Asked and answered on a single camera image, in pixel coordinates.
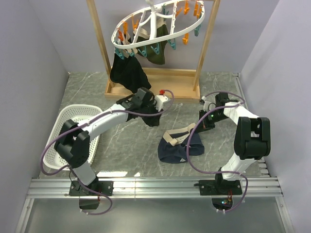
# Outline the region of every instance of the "orange clip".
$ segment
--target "orange clip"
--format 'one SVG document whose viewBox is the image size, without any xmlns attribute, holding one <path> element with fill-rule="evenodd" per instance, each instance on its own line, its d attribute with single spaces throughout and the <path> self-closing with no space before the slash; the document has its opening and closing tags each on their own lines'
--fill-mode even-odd
<svg viewBox="0 0 311 233">
<path fill-rule="evenodd" d="M 189 10 L 190 10 L 190 8 L 189 8 L 188 0 L 186 0 L 186 1 L 185 1 L 184 15 L 186 15 L 186 14 L 188 13 Z"/>
<path fill-rule="evenodd" d="M 196 1 L 195 6 L 194 6 L 193 16 L 196 16 L 196 14 L 198 13 L 198 8 L 199 8 L 199 4 L 198 4 L 198 1 Z"/>
<path fill-rule="evenodd" d="M 134 24 L 134 16 L 132 16 L 132 25 L 133 25 L 133 31 L 138 28 L 138 20 L 136 21 L 136 24 Z"/>
<path fill-rule="evenodd" d="M 123 22 L 123 33 L 124 35 L 127 34 L 127 22 Z"/>
<path fill-rule="evenodd" d="M 120 28 L 118 28 L 118 33 L 119 33 L 119 36 L 118 38 L 123 41 L 123 35 L 122 35 L 122 32 L 120 31 Z"/>
<path fill-rule="evenodd" d="M 186 33 L 185 37 L 183 38 L 184 45 L 188 44 L 188 38 L 189 38 L 189 33 Z"/>
<path fill-rule="evenodd" d="M 201 12 L 202 12 L 202 5 L 200 5 L 200 9 L 199 9 L 198 14 L 196 15 L 196 19 L 200 18 Z"/>
<path fill-rule="evenodd" d="M 175 17 L 177 17 L 182 10 L 183 10 L 183 8 L 180 7 L 179 11 L 176 11 L 176 16 Z"/>
</svg>

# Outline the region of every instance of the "white wall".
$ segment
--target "white wall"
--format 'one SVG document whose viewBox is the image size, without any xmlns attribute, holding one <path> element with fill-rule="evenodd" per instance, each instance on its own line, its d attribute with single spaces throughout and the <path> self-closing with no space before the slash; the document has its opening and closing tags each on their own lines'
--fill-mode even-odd
<svg viewBox="0 0 311 233">
<path fill-rule="evenodd" d="M 280 0 L 242 70 L 250 109 L 271 121 L 269 171 L 297 233 L 310 232 L 311 1 Z"/>
<path fill-rule="evenodd" d="M 29 1 L 67 70 L 104 71 L 86 0 Z M 222 0 L 203 70 L 240 72 L 277 2 L 278 0 Z M 144 0 L 96 0 L 96 5 L 112 65 L 114 48 L 111 35 L 116 25 L 125 16 L 147 5 Z M 205 2 L 205 5 L 209 15 L 212 3 Z M 176 51 L 166 47 L 166 64 L 162 67 L 196 69 L 207 22 L 208 16 L 199 37 L 190 33 L 187 46 L 178 38 Z M 155 67 L 146 59 L 139 60 L 142 66 Z"/>
<path fill-rule="evenodd" d="M 0 226 L 12 233 L 68 74 L 27 0 L 0 7 Z"/>
</svg>

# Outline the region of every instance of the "wooden post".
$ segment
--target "wooden post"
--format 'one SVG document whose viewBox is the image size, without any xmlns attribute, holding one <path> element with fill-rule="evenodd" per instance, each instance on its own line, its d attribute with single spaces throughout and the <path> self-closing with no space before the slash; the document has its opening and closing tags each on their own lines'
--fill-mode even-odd
<svg viewBox="0 0 311 233">
<path fill-rule="evenodd" d="M 206 30 L 206 34 L 204 37 L 204 42 L 203 42 L 203 46 L 202 46 L 202 50 L 201 50 L 201 54 L 200 54 L 200 59 L 199 59 L 199 63 L 198 63 L 198 67 L 196 69 L 196 73 L 194 76 L 194 82 L 193 82 L 193 91 L 196 90 L 196 87 L 199 83 L 199 79 L 200 79 L 200 75 L 201 75 L 201 70 L 202 70 L 202 66 L 204 63 L 204 58 L 205 58 L 205 54 L 207 51 L 207 47 L 209 44 L 209 40 L 210 37 L 212 36 L 212 32 L 213 32 L 213 28 L 214 28 L 214 24 L 215 24 L 215 19 L 217 16 L 217 12 L 218 12 L 218 8 L 219 8 L 219 4 L 220 4 L 220 0 L 215 0 L 209 15 L 209 19 L 208 19 L 208 26 L 207 26 L 207 30 Z"/>
<path fill-rule="evenodd" d="M 108 58 L 108 53 L 107 53 L 107 49 L 106 49 L 106 45 L 105 45 L 105 41 L 104 41 L 104 36 L 103 36 L 101 24 L 100 24 L 99 19 L 98 19 L 98 14 L 97 14 L 95 2 L 94 2 L 94 0 L 86 0 L 86 2 L 87 2 L 89 13 L 91 14 L 91 18 L 93 21 L 98 45 L 99 45 L 99 48 L 101 50 L 101 54 L 102 54 L 102 57 L 104 60 L 104 64 L 105 64 L 106 72 L 108 75 L 109 83 L 110 83 L 111 87 L 114 87 L 114 83 L 110 80 L 111 65 L 110 65 L 109 58 Z"/>
</svg>

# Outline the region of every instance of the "white plastic basket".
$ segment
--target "white plastic basket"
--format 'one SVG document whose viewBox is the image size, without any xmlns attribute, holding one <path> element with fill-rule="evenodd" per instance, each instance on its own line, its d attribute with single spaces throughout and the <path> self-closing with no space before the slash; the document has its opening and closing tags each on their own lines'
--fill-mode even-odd
<svg viewBox="0 0 311 233">
<path fill-rule="evenodd" d="M 88 119 L 92 116 L 97 115 L 98 113 L 101 113 L 102 110 L 93 105 L 87 105 L 87 104 L 72 104 L 67 107 L 65 107 L 58 115 L 56 122 L 53 126 L 52 132 L 50 134 L 50 137 L 48 139 L 47 144 L 52 141 L 54 138 L 56 138 L 66 120 L 72 119 L 75 122 L 78 122 L 80 120 Z M 87 161 L 91 164 L 94 159 L 95 151 L 97 148 L 99 136 L 94 138 L 93 141 L 91 141 L 89 145 L 89 156 Z M 47 153 L 44 156 L 43 162 L 46 166 L 53 168 L 53 169 L 59 169 L 62 166 L 66 165 L 67 162 L 60 157 L 60 155 L 56 152 L 54 149 L 54 144 L 48 149 Z"/>
</svg>

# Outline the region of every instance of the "wooden stand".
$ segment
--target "wooden stand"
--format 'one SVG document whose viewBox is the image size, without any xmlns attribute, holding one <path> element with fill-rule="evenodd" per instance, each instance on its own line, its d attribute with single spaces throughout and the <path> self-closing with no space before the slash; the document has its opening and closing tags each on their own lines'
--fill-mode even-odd
<svg viewBox="0 0 311 233">
<path fill-rule="evenodd" d="M 175 102 L 182 103 L 198 103 L 200 100 L 200 86 L 199 78 L 204 63 L 207 47 L 212 35 L 215 24 L 220 0 L 213 1 L 213 6 L 209 15 L 207 31 L 204 37 L 203 46 L 199 58 L 199 63 L 196 70 L 189 69 L 162 69 L 162 68 L 143 68 L 148 81 L 151 84 L 151 91 L 155 94 L 159 93 L 161 89 L 169 89 L 175 95 Z M 104 36 L 101 25 L 98 19 L 98 14 L 94 0 L 86 0 L 89 12 L 92 17 L 97 41 L 104 60 L 106 72 L 108 75 L 108 82 L 105 90 L 105 97 L 107 100 L 118 100 L 132 94 L 131 91 L 118 83 L 110 80 L 111 65 L 108 59 L 107 50 L 104 42 Z"/>
</svg>

